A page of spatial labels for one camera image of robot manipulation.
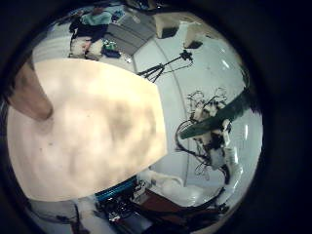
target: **black frame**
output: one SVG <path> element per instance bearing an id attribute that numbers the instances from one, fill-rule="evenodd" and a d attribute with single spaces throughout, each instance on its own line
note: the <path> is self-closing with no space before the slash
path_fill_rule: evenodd
<path id="1" fill-rule="evenodd" d="M 25 61 L 29 43 L 49 22 L 94 1 L 27 0 L 2 3 L 0 91 Z M 300 233 L 308 224 L 309 106 L 305 64 L 308 8 L 269 0 L 170 1 L 207 20 L 246 63 L 263 113 L 263 150 L 253 184 L 218 233 Z M 37 233 L 6 186 L 0 186 L 1 233 Z"/>

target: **beige cardboard sheet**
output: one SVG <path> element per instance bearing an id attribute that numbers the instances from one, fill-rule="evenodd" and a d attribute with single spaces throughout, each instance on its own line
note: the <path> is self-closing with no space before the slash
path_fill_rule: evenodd
<path id="1" fill-rule="evenodd" d="M 10 159 L 24 194 L 84 197 L 124 181 L 167 153 L 157 87 L 119 67 L 85 59 L 35 64 L 54 115 L 36 122 L 10 108 Z"/>

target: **person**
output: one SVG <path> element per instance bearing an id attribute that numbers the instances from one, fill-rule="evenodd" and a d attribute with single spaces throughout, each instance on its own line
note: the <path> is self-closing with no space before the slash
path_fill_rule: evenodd
<path id="1" fill-rule="evenodd" d="M 20 68 L 3 98 L 15 110 L 36 121 L 45 121 L 54 112 L 52 103 L 40 85 L 32 56 Z"/>
<path id="2" fill-rule="evenodd" d="M 98 60 L 101 57 L 103 42 L 108 25 L 111 23 L 112 14 L 105 11 L 107 5 L 96 4 L 93 10 L 76 19 L 69 26 L 69 31 L 74 34 L 71 42 L 71 54 L 73 58 L 87 56 Z"/>

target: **green object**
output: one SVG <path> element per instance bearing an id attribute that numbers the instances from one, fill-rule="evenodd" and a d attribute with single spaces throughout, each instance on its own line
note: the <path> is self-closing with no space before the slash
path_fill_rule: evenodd
<path id="1" fill-rule="evenodd" d="M 106 50 L 115 51 L 116 50 L 116 42 L 105 40 L 104 41 L 104 48 Z"/>
<path id="2" fill-rule="evenodd" d="M 101 24 L 110 24 L 111 23 L 111 13 L 102 12 L 99 15 L 92 15 L 88 13 L 81 17 L 81 22 L 85 25 L 101 25 Z"/>
<path id="3" fill-rule="evenodd" d="M 254 97 L 250 90 L 245 88 L 244 91 L 235 97 L 230 103 L 220 109 L 214 117 L 210 117 L 197 124 L 191 125 L 179 135 L 182 139 L 185 139 L 199 136 L 212 130 L 221 129 L 224 120 L 228 119 L 232 122 L 253 106 Z"/>

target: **tripod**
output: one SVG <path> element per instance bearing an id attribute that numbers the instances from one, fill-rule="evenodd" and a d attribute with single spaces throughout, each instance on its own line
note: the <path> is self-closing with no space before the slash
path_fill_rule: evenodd
<path id="1" fill-rule="evenodd" d="M 138 72 L 137 75 L 143 76 L 144 78 L 151 81 L 152 83 L 155 83 L 155 81 L 158 79 L 158 77 L 160 77 L 163 74 L 166 65 L 168 65 L 168 64 L 170 64 L 170 63 L 172 63 L 178 59 L 184 59 L 184 60 L 189 59 L 189 60 L 191 60 L 191 63 L 189 65 L 186 65 L 186 66 L 190 66 L 193 63 L 192 53 L 189 53 L 186 50 L 183 50 L 183 52 L 179 54 L 179 57 L 174 58 L 165 64 L 160 63 L 159 65 L 155 65 L 155 66 L 148 68 L 144 71 Z M 154 74 L 155 72 L 158 72 L 157 75 L 152 77 L 151 79 L 149 79 L 150 75 Z"/>

